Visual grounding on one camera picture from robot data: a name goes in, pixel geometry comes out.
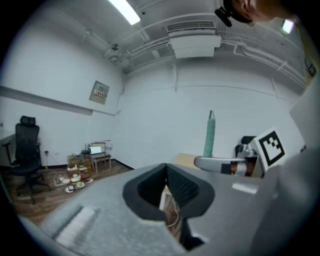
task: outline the plate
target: plate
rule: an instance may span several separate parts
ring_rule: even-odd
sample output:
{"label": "plate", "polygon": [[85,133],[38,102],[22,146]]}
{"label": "plate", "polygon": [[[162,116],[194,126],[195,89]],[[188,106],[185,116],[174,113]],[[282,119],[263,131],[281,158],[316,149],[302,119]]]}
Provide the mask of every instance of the plate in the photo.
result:
{"label": "plate", "polygon": [[77,186],[77,188],[83,188],[85,186],[85,184],[83,182],[81,182],[81,185],[75,184]]}
{"label": "plate", "polygon": [[68,187],[66,187],[66,188],[65,188],[65,192],[67,192],[67,193],[73,193],[73,192],[74,192],[74,190],[69,191],[69,188],[68,188]]}
{"label": "plate", "polygon": [[88,178],[88,179],[85,179],[84,180],[84,183],[91,183],[93,182],[94,180],[92,178]]}
{"label": "plate", "polygon": [[69,184],[69,183],[70,183],[70,179],[65,178],[65,179],[62,181],[62,183],[64,183],[64,184]]}

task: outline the black office chair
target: black office chair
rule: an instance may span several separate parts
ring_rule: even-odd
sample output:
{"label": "black office chair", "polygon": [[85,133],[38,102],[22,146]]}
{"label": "black office chair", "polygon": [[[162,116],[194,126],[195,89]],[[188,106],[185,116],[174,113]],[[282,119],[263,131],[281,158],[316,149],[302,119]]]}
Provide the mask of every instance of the black office chair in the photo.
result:
{"label": "black office chair", "polygon": [[44,176],[37,173],[41,168],[40,144],[37,142],[39,130],[39,126],[36,125],[36,118],[28,116],[21,117],[20,123],[17,123],[15,126],[16,149],[14,162],[11,162],[10,158],[10,143],[3,145],[6,147],[6,153],[12,166],[10,172],[15,176],[24,176],[25,179],[24,183],[16,189],[17,195],[20,195],[20,189],[29,186],[33,204],[35,204],[32,192],[34,185],[42,185],[50,188],[48,184],[38,180],[42,178],[44,181]]}

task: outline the fluorescent light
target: fluorescent light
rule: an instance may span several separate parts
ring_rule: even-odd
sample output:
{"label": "fluorescent light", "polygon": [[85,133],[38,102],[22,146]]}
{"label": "fluorescent light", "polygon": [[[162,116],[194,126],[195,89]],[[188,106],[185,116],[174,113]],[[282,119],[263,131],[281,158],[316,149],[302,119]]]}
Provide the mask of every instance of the fluorescent light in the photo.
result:
{"label": "fluorescent light", "polygon": [[293,27],[294,27],[294,23],[288,19],[286,19],[282,25],[282,29],[288,34],[291,32]]}
{"label": "fluorescent light", "polygon": [[118,11],[131,25],[134,25],[141,20],[138,14],[126,0],[109,0],[109,2],[118,9]]}

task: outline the brown floor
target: brown floor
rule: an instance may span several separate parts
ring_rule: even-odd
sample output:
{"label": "brown floor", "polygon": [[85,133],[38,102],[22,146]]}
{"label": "brown floor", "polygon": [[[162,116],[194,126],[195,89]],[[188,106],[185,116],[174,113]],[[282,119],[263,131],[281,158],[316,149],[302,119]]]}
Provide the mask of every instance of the brown floor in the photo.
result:
{"label": "brown floor", "polygon": [[[122,166],[121,164],[112,161],[111,170],[108,170],[108,167],[105,165],[98,164],[98,175],[94,173],[93,179],[100,180],[113,175],[122,174],[130,171],[128,168]],[[30,191],[28,188],[25,190],[20,190],[20,196],[16,193],[16,188],[24,182],[23,177],[11,175],[9,171],[2,171],[1,176],[6,186],[6,189],[9,193],[9,196],[12,200],[12,205],[16,210],[16,213],[20,216],[24,216],[32,221],[37,226],[40,226],[42,221],[46,216],[56,209],[58,206],[75,196],[79,191],[85,190],[86,187],[94,184],[86,184],[84,188],[78,188],[73,193],[66,193],[66,186],[54,186],[54,179],[58,179],[59,175],[67,178],[67,171],[65,168],[53,169],[53,170],[42,170],[44,175],[44,182],[49,184],[51,190],[48,190],[45,186],[34,186],[32,188],[34,192],[35,204],[32,204]],[[177,219],[177,213],[174,210],[174,204],[172,202],[172,197],[170,195],[166,196],[164,211],[167,216],[167,225],[173,224]],[[168,227],[172,235],[179,240],[180,230],[181,230],[181,221],[179,216],[179,221],[174,226]]]}

